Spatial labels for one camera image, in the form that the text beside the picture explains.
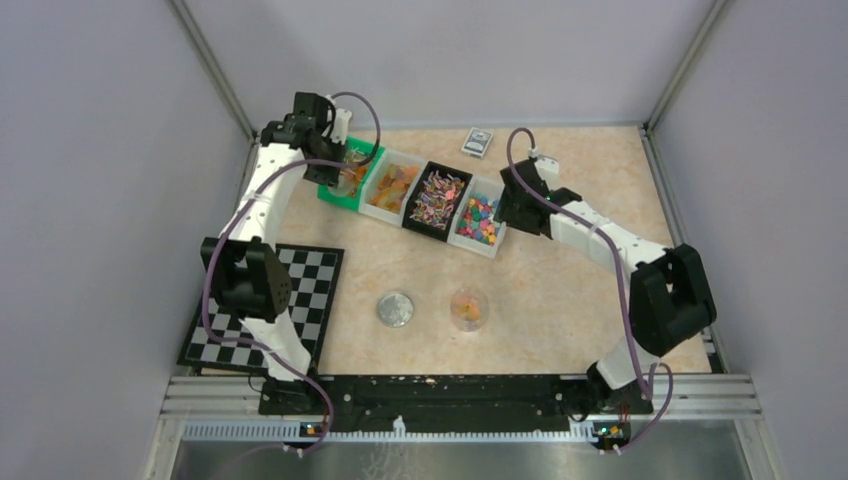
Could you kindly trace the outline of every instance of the black metal base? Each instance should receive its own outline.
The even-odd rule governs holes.
[[[335,408],[333,430],[391,431],[403,417],[410,432],[530,432],[569,429],[569,417],[648,414],[650,402],[629,385],[606,400],[586,377],[560,375],[310,375]],[[304,382],[270,379],[262,388],[260,415],[324,415],[324,403]]]

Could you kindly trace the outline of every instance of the black and white checkered pattern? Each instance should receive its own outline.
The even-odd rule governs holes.
[[[277,255],[289,271],[292,295],[289,314],[303,346],[317,362],[327,330],[344,250],[333,248],[277,245]],[[209,320],[213,333],[220,337],[253,338],[233,315],[209,302]],[[268,365],[259,349],[250,346],[211,342],[200,320],[200,306],[183,343],[180,365],[264,375]]]

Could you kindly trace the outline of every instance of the beige table surface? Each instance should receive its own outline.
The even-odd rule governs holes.
[[[467,129],[387,131],[382,144],[500,181],[510,131],[495,130],[483,160],[459,152]],[[670,244],[635,127],[533,131],[540,151],[559,160],[561,186],[637,235]],[[519,138],[516,161],[528,145]],[[324,374],[583,373],[623,334],[615,277],[545,237],[510,229],[490,260],[327,204],[314,184],[300,182],[278,241],[345,250],[319,365]],[[465,285],[483,290],[490,304],[488,323],[474,333],[450,321],[451,295]],[[415,305],[401,328],[376,316],[391,290]],[[675,372],[709,372],[697,337],[665,359]]]

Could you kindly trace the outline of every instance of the silver round lid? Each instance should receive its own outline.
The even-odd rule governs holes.
[[[412,300],[400,292],[386,294],[377,304],[377,316],[383,324],[390,327],[402,327],[412,318]]]

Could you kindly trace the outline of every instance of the wall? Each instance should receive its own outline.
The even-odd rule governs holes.
[[[641,122],[711,3],[188,1],[254,127],[297,90],[389,127]]]
[[[4,2],[0,65],[0,478],[137,478],[246,143],[162,1]]]
[[[736,2],[658,133],[792,478],[845,478],[848,8]]]

